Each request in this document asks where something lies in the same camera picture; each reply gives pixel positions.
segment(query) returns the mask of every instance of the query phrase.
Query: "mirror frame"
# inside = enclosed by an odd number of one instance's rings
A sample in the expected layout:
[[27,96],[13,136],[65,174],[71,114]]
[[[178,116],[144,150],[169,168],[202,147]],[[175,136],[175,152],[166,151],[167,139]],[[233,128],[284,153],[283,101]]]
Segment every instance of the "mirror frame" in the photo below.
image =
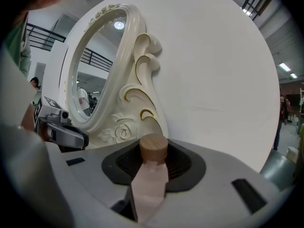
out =
[[[78,64],[91,37],[113,14],[118,13],[126,15],[123,37],[99,103],[91,117],[85,119],[77,110],[72,94],[77,91]],[[85,30],[79,33],[84,24],[87,24]],[[63,63],[63,71],[68,72],[67,80],[64,76],[61,79],[62,85],[65,85],[65,105],[72,123],[89,133],[90,143],[102,147],[141,138],[149,133],[169,137],[152,83],[152,72],[160,67],[153,53],[160,52],[162,47],[157,38],[146,33],[144,19],[134,5],[109,5],[93,18],[89,11],[76,23],[65,43],[69,45]]]

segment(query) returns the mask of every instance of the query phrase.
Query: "gray floor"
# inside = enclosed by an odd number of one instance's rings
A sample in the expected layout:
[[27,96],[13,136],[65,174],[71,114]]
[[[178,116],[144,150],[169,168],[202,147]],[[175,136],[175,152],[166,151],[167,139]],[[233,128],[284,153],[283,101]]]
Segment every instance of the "gray floor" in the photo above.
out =
[[287,124],[285,126],[282,124],[282,129],[280,132],[280,142],[278,146],[278,152],[284,156],[287,154],[287,149],[289,146],[292,146],[294,148],[299,147],[299,136],[295,133],[296,126],[292,124]]

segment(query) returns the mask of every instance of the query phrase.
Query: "mirror glass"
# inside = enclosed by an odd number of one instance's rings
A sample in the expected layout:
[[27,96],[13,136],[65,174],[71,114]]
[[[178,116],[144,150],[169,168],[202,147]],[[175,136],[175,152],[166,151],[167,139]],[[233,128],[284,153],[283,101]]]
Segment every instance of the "mirror glass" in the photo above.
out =
[[77,71],[77,92],[73,92],[76,108],[88,119],[94,112],[113,66],[124,33],[126,15],[115,14],[89,40]]

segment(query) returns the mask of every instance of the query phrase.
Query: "black metal railing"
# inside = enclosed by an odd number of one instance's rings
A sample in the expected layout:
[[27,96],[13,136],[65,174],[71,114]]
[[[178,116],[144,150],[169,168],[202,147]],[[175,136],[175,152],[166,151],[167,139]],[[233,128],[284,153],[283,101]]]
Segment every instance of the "black metal railing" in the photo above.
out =
[[[53,31],[42,27],[27,23],[27,32],[29,36],[30,46],[46,51],[51,51],[55,40],[65,42],[66,37],[59,35]],[[85,48],[81,62],[97,67],[106,72],[110,72],[113,62],[104,56]]]
[[242,9],[246,10],[252,20],[260,16],[271,0],[245,0]]

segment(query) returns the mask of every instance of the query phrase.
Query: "wooden knob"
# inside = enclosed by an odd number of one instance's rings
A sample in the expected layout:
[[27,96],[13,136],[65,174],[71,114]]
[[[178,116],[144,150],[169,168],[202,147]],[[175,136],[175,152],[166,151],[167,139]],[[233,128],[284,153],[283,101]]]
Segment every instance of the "wooden knob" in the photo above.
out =
[[159,134],[148,134],[140,139],[139,147],[144,160],[159,162],[167,156],[168,139]]

